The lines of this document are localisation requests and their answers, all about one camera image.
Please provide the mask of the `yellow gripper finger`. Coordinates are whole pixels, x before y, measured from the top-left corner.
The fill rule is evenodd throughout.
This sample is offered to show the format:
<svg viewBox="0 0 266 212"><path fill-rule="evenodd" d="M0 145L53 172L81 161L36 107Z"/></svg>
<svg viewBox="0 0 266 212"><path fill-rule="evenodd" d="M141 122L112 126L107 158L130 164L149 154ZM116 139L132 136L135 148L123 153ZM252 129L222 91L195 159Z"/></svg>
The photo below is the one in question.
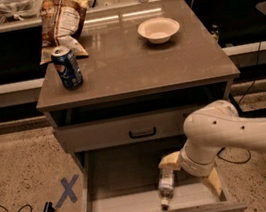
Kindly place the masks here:
<svg viewBox="0 0 266 212"><path fill-rule="evenodd" d="M203 182L210 189L212 189L212 191L213 191L213 193L215 193L215 195L217 195L218 197L221 196L223 186L221 185L221 180L219 179L217 169L215 169L215 168L212 169L210 175L203 178Z"/></svg>
<svg viewBox="0 0 266 212"><path fill-rule="evenodd" d="M172 152L161 159L158 167L160 169L168 168L170 170L178 171L181 169L179 157L180 154L178 151Z"/></svg>

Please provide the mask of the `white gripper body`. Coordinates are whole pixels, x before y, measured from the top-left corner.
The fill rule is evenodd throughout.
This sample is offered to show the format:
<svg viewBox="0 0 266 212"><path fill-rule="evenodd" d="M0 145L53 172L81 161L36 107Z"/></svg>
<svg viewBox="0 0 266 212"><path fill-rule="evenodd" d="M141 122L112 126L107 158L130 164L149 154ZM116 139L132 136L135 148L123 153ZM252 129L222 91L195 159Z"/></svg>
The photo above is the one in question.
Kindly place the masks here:
<svg viewBox="0 0 266 212"><path fill-rule="evenodd" d="M216 153L199 146L184 146L179 153L180 166L195 177L207 177L214 168Z"/></svg>

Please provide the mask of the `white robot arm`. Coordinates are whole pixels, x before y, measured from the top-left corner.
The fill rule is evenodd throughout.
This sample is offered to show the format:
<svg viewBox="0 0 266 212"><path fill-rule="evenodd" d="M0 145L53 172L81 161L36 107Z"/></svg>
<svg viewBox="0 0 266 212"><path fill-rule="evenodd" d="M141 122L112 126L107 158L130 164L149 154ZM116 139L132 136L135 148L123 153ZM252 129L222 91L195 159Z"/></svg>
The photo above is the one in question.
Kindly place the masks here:
<svg viewBox="0 0 266 212"><path fill-rule="evenodd" d="M214 160L224 147L266 154L266 117L242 118L228 101L217 100L192 112L184 121L184 147L161 159L168 168L200 177L216 193L222 192Z"/></svg>

